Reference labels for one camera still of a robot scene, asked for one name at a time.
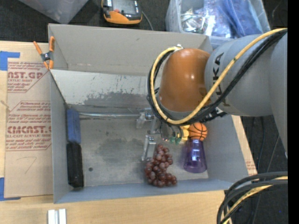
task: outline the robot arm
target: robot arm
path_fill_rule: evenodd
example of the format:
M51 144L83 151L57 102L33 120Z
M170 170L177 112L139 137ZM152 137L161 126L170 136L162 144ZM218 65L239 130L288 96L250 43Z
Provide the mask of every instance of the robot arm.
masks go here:
M223 114L273 114L287 153L287 29L234 39L210 56L194 50L174 47L155 61L148 83L154 114L177 126ZM155 90L158 70L169 54Z

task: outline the handheld device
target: handheld device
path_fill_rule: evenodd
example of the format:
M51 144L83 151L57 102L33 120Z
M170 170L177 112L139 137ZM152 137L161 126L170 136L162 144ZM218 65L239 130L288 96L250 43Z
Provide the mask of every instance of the handheld device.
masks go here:
M142 20L137 0L102 0L101 7L104 19L113 24L134 25Z

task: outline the orange toy basketball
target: orange toy basketball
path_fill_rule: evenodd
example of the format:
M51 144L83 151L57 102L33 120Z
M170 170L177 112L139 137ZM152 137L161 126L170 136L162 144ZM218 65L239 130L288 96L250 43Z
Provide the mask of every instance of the orange toy basketball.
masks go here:
M207 136L207 128L204 124L196 122L190 125L189 130L189 138L192 140L200 140L203 141Z

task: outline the yellow cable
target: yellow cable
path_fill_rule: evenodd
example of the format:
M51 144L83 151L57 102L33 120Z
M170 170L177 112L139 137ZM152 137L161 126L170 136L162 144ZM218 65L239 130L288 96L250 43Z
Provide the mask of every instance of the yellow cable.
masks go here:
M274 180L278 180L278 179L288 179L288 176L282 176L282 177L278 177L278 178L274 178ZM237 205L239 205L241 202L243 202L247 197L250 197L252 195L254 195L255 193L258 193L268 187L273 186L271 185L265 185L265 186L261 186L261 187L257 187L257 188L253 188L251 190L249 190L247 193L245 193L243 196L241 196L235 203L234 205L228 210L228 212L226 213L225 217L223 219L225 219L235 208Z
M174 48L168 48L167 50L163 51L158 58L156 59L151 74L150 74L150 86L151 86L151 96L155 105L155 108L157 109L158 113L161 115L161 117L166 120L168 123L171 123L173 125L180 125L183 124L187 121L189 121L190 119L192 119L200 110L201 108L205 105L205 103L209 100L209 98L212 96L213 92L217 89L217 87L219 86L220 82L224 79L224 77L226 76L226 74L228 73L228 71L232 68L232 66L235 64L235 62L244 55L244 53L246 51L248 51L251 47L253 47L256 43L258 43L260 40L274 34L277 33L279 31L282 30L287 30L287 28L278 28L269 32L266 32L262 35L260 35L259 37L257 37L256 39L254 39L252 42L250 42L247 46L245 46L232 60L231 62L227 65L227 67L224 69L224 71L221 73L221 75L219 76L219 78L217 79L217 81L214 83L214 85L212 86L212 88L210 89L210 91L206 94L206 96L203 98L203 100L201 101L201 103L185 118L183 119L179 119L179 120L172 120L170 118L168 118L163 111L161 110L161 108L159 107L159 104L157 102L156 96L155 96L155 91L154 91L154 71L155 68L158 64L158 61L161 59L161 57L166 54L168 51L171 50L175 50Z

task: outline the red grapes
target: red grapes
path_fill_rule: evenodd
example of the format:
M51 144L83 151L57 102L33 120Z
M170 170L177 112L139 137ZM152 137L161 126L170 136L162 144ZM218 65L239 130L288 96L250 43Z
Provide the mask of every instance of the red grapes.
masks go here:
M162 144L158 144L154 151L153 158L146 163L144 168L147 182L160 188L176 185L176 176L167 173L167 168L171 164L173 164L173 160L169 149Z

